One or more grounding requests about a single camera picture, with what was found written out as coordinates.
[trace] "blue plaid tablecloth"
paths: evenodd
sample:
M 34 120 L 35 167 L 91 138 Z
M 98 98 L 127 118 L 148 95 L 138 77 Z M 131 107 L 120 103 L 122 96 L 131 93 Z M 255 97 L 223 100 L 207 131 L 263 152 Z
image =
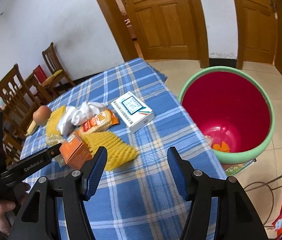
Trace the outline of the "blue plaid tablecloth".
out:
M 79 107 L 84 101 L 109 104 L 128 91 L 153 109 L 155 119 L 132 134 L 124 122 L 109 130 L 134 146 L 139 156 L 119 168 L 104 172 L 95 196 L 85 203 L 98 240 L 179 239 L 190 203 L 179 195 L 167 162 L 167 149 L 175 146 L 183 159 L 209 176 L 225 179 L 225 173 L 201 131 L 164 84 L 166 77 L 138 58 L 109 69 L 66 92 L 48 106 Z M 45 128 L 27 137 L 21 158 L 46 147 Z M 68 166 L 55 160 L 25 180 L 31 186 L 40 176 L 64 177 Z M 212 200 L 207 239 L 213 239 L 217 199 Z M 62 201 L 58 200 L 62 239 L 68 239 Z

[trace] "metal screw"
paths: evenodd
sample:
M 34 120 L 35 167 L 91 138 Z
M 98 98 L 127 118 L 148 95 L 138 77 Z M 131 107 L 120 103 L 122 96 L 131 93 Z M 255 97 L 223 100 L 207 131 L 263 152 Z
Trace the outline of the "metal screw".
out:
M 195 170 L 195 171 L 193 172 L 193 174 L 194 174 L 195 176 L 200 177 L 203 173 L 202 173 L 202 171 L 200 171 L 200 170 Z
M 232 182 L 232 183 L 235 183 L 235 182 L 236 182 L 236 177 L 230 176 L 230 177 L 228 178 L 228 181 L 229 181 L 229 182 Z
M 81 174 L 81 172 L 78 171 L 78 170 L 71 172 L 71 175 L 74 176 L 74 177 L 78 177 L 80 174 Z
M 46 182 L 46 177 L 40 177 L 39 178 L 39 183 L 44 183 L 44 182 Z

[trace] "beige floor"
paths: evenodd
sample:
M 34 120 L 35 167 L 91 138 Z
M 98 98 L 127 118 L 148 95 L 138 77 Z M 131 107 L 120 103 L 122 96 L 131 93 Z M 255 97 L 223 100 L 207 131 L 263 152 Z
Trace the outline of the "beige floor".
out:
M 175 96 L 179 95 L 185 82 L 196 72 L 200 71 L 198 61 L 169 60 L 148 61 L 150 65 L 168 76 L 167 87 Z M 240 172 L 236 177 L 243 187 L 255 181 L 268 182 L 282 174 L 282 76 L 274 66 L 244 62 L 243 71 L 253 77 L 267 92 L 275 112 L 275 131 L 267 149 L 257 157 L 257 162 Z M 282 185 L 282 179 L 272 183 L 272 188 Z M 272 207 L 271 192 L 267 187 L 248 192 L 262 221 L 270 214 Z M 282 188 L 274 191 L 274 210 L 269 221 L 278 215 L 282 204 Z M 275 232 L 267 230 L 270 237 Z

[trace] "brown egg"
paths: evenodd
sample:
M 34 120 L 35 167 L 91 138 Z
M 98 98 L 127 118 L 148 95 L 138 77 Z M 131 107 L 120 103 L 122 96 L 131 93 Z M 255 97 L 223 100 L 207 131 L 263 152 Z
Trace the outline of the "brown egg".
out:
M 33 120 L 37 125 L 44 126 L 48 122 L 51 112 L 48 106 L 40 106 L 38 110 L 33 113 Z

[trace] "banana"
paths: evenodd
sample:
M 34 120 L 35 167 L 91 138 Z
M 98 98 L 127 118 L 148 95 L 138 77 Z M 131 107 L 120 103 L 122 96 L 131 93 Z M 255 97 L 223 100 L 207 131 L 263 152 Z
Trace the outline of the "banana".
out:
M 35 123 L 35 121 L 32 121 L 32 123 L 30 124 L 30 126 L 27 130 L 26 136 L 32 135 L 37 130 L 38 127 L 39 127 L 39 125 L 37 125 Z

